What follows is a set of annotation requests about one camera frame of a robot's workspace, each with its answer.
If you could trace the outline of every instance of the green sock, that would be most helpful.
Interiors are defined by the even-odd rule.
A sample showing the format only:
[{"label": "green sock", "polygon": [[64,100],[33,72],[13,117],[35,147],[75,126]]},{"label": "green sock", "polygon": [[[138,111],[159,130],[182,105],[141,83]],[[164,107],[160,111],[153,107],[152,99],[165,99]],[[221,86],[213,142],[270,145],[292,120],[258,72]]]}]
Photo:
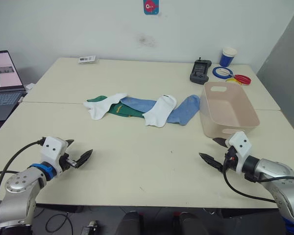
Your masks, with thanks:
[{"label": "green sock", "polygon": [[[104,95],[100,95],[96,97],[95,99],[88,99],[87,102],[98,102],[106,99],[107,97]],[[121,102],[117,104],[112,104],[108,113],[115,114],[122,117],[138,117],[143,118],[143,112],[137,111],[135,109],[132,109],[125,104],[122,104]]]}]

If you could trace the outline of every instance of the pile of socks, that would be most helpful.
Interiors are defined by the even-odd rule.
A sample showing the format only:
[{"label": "pile of socks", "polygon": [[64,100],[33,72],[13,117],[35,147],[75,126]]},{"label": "pile of socks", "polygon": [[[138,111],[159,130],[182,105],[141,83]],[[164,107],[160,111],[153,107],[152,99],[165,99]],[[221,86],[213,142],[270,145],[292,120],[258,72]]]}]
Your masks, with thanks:
[{"label": "pile of socks", "polygon": [[176,99],[163,95],[157,101],[127,97],[126,93],[113,96],[98,96],[88,99],[84,106],[89,109],[91,118],[101,119],[107,112],[122,117],[145,118],[145,125],[163,127],[166,122],[186,125],[199,110],[199,97],[187,97],[176,109]]}]

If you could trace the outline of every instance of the wire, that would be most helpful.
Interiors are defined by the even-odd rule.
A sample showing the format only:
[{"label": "wire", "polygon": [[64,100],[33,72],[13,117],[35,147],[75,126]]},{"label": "wire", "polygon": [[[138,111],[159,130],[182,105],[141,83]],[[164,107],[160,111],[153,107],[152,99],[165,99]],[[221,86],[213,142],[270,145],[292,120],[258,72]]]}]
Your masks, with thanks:
[{"label": "wire", "polygon": [[158,210],[157,214],[155,215],[155,217],[154,217],[154,219],[153,219],[153,223],[156,221],[156,218],[157,218],[159,212],[162,210],[162,208],[163,208],[163,207],[160,207],[160,209]]},{"label": "wire", "polygon": [[2,183],[2,180],[3,180],[3,177],[6,173],[6,171],[8,170],[9,166],[11,165],[11,163],[13,162],[14,159],[16,159],[16,157],[22,153],[25,149],[35,145],[35,144],[41,144],[42,140],[39,140],[39,141],[35,141],[35,142],[32,142],[32,143],[29,143],[28,145],[24,146],[23,148],[21,148],[19,151],[17,151],[16,154],[13,155],[13,157],[8,161],[8,163],[5,165],[5,167],[3,168],[1,174],[0,174],[0,185]]},{"label": "wire", "polygon": [[271,200],[271,199],[268,199],[268,198],[263,198],[263,197],[251,196],[251,195],[248,195],[246,193],[240,192],[237,189],[233,188],[233,186],[230,184],[230,182],[228,181],[227,176],[226,176],[226,170],[227,169],[228,169],[228,159],[225,159],[224,160],[224,163],[223,163],[223,171],[222,172],[223,172],[224,180],[225,180],[226,184],[230,187],[230,189],[232,189],[233,191],[235,191],[236,193],[238,193],[239,195],[242,195],[244,197],[248,197],[248,198],[252,198],[252,199],[256,199],[256,200],[261,200],[261,201],[275,203],[274,200]]},{"label": "wire", "polygon": [[255,180],[258,183],[262,182],[270,182],[270,181],[275,181],[275,180],[294,180],[294,176],[281,176],[281,177],[274,177],[270,179],[264,179],[264,180]]},{"label": "wire", "polygon": [[120,207],[120,209],[121,209],[121,211],[123,211],[123,212],[124,212],[124,214],[127,214],[127,212],[126,212],[125,210],[123,210],[123,208],[122,208],[122,207]]},{"label": "wire", "polygon": [[44,210],[45,210],[45,208],[43,208],[43,209],[38,213],[38,215],[35,215],[35,216],[34,216],[34,219],[37,218],[38,216],[40,216],[40,215],[44,212]]},{"label": "wire", "polygon": [[16,174],[19,173],[18,171],[13,171],[13,170],[7,170],[5,173],[11,173],[11,174]]},{"label": "wire", "polygon": [[90,210],[91,212],[97,212],[98,210],[96,210],[96,209],[92,209],[92,207],[91,206],[87,206],[87,208],[88,208],[88,210]]},{"label": "wire", "polygon": [[[56,216],[64,216],[65,219],[64,219],[64,221],[62,222],[62,224],[61,224],[59,227],[57,227],[55,230],[50,230],[50,229],[48,229],[48,223],[51,221],[52,218],[54,218],[54,217],[56,217]],[[45,230],[46,230],[46,232],[47,232],[47,233],[54,233],[54,232],[58,231],[59,229],[61,229],[61,228],[63,227],[63,225],[65,224],[65,222],[68,221],[69,224],[70,224],[70,227],[71,227],[71,233],[72,233],[72,235],[73,235],[73,225],[72,225],[72,222],[71,222],[71,220],[69,219],[68,216],[69,216],[69,213],[67,213],[67,214],[55,214],[55,215],[51,216],[51,217],[48,219],[48,221],[47,221],[47,223],[46,223],[46,225],[45,225]]]}]

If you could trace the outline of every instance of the white table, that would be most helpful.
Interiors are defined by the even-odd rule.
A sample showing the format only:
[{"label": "white table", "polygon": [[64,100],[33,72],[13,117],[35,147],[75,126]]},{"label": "white table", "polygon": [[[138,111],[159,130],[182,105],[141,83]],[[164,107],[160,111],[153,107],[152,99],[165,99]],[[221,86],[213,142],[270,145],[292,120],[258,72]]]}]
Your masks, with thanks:
[{"label": "white table", "polygon": [[[142,97],[148,98],[147,91]],[[252,155],[280,161],[294,169],[293,128],[280,111],[256,110],[256,113],[260,126],[248,135],[253,144]],[[67,170],[48,182],[37,198],[38,203],[275,207],[273,203],[234,193],[222,174],[199,157],[198,152],[207,153],[222,162],[226,151],[204,135],[199,113],[186,126],[167,123],[163,128],[156,128],[146,127],[144,122],[142,118],[113,114],[94,121],[81,104],[25,102],[0,129],[0,170],[21,147],[51,135],[75,139],[68,150],[72,157],[92,148],[96,152],[81,168]],[[40,148],[26,150],[10,170],[21,171],[39,163]],[[261,185],[250,183],[233,171],[229,171],[228,177],[234,187],[245,193],[271,198]]]},{"label": "white table", "polygon": [[[209,81],[222,81],[212,74]],[[59,58],[25,102],[82,103],[99,95],[128,93],[141,99],[157,100],[163,94],[173,95],[178,104],[192,94],[201,95],[203,86],[190,81],[193,64],[139,61],[99,60],[95,64],[78,64],[76,58]],[[231,65],[235,74],[252,79],[243,86],[254,109],[280,110],[269,92],[248,65]]]}]

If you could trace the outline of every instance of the black device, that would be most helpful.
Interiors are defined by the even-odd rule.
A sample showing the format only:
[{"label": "black device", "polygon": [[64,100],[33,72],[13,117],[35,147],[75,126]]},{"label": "black device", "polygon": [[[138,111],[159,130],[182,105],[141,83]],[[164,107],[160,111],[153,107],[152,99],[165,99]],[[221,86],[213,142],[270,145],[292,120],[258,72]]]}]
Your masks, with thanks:
[{"label": "black device", "polygon": [[211,66],[210,60],[196,60],[193,66],[193,70],[190,76],[192,82],[203,85],[208,81],[209,77],[207,76],[208,68]]},{"label": "black device", "polygon": [[88,226],[83,227],[80,235],[96,235],[99,229],[97,221],[91,221]]}]

